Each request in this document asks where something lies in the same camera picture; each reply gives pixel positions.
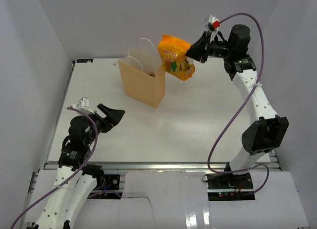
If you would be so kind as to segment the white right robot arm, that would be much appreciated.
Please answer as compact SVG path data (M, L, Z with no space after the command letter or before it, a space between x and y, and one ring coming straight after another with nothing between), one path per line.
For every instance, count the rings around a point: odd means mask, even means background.
M289 126L287 117L280 116L273 109L263 91L260 84L262 73L256 71L256 65L247 53L250 39L250 29L242 24L232 27L228 40L210 26L186 53L187 57L201 63L208 57L223 59L226 73L244 100L228 125L243 108L249 114L250 126L242 133L242 148L222 171L224 184L231 189L241 184L240 174L245 174L259 158L281 145Z

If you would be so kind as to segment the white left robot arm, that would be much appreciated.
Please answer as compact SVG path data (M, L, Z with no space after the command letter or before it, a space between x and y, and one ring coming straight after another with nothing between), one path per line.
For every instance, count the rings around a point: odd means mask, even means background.
M51 191L42 196L34 205L44 199L47 203L31 229L71 229L85 201L94 189L104 185L105 176L101 166L89 164L94 153L98 136L107 133L119 124L125 111L98 104L105 114L100 116L80 100L69 106L78 115L70 121L58 160L56 177Z

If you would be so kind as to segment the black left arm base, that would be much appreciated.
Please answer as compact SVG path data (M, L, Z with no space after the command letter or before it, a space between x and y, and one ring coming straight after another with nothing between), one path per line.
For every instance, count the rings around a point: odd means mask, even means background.
M83 173L75 185L74 197L86 200L100 194L115 194L119 189L120 176L118 174L88 174Z

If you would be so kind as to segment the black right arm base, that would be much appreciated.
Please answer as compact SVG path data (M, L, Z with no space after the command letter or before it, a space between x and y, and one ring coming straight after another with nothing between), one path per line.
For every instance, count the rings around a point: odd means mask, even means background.
M206 174L202 181L207 184L208 200L212 201L253 201L254 187L250 173Z

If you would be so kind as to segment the orange yellow candy bag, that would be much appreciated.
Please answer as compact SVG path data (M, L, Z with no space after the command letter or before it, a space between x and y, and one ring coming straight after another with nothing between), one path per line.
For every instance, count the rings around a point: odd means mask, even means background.
M182 81L191 78L196 68L193 59L186 56L190 47L191 44L182 39L163 35L158 45L163 70Z

